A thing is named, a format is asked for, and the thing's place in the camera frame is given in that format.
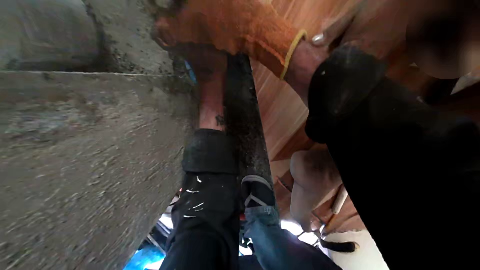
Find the black shoe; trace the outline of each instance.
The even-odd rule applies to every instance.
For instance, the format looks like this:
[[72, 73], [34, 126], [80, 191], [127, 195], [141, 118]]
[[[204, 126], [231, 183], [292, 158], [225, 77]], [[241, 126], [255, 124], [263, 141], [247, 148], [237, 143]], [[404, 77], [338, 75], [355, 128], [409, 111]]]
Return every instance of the black shoe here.
[[275, 194], [265, 178], [247, 175], [241, 181], [245, 207], [275, 206]]

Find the black sleeve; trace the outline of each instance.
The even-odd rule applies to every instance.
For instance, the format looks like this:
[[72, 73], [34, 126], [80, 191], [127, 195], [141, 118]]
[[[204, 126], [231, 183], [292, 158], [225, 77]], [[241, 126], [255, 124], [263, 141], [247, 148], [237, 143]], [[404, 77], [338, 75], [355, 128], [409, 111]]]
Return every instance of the black sleeve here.
[[307, 135], [327, 143], [390, 269], [476, 265], [480, 135], [384, 76], [385, 66], [336, 49], [311, 81]]

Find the fingernail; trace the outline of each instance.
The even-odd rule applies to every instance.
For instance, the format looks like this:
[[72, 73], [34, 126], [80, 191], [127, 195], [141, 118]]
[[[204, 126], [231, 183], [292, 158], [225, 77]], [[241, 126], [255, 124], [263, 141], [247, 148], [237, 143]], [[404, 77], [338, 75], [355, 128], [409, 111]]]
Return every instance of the fingernail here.
[[325, 35], [324, 35], [323, 33], [318, 34], [318, 35], [314, 35], [314, 36], [312, 37], [312, 43], [313, 43], [314, 45], [317, 45], [317, 46], [318, 46], [318, 45], [322, 45], [323, 42], [324, 42], [324, 40], [325, 40]]

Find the black pants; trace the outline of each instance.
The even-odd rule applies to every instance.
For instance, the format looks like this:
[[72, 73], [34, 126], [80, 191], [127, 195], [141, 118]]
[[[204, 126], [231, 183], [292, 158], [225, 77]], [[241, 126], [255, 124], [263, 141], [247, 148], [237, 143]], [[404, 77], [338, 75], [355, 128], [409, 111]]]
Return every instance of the black pants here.
[[240, 182], [231, 140], [221, 131], [197, 130], [182, 166], [186, 175], [160, 269], [238, 269]]

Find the blue jeans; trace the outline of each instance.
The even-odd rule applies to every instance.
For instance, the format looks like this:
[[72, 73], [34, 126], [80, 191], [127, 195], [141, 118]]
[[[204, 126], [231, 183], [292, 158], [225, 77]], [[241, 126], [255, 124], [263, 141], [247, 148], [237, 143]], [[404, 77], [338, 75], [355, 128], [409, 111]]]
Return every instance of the blue jeans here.
[[255, 255], [264, 270], [341, 269], [323, 252], [283, 230], [273, 206], [246, 208], [245, 218], [245, 237], [252, 239]]

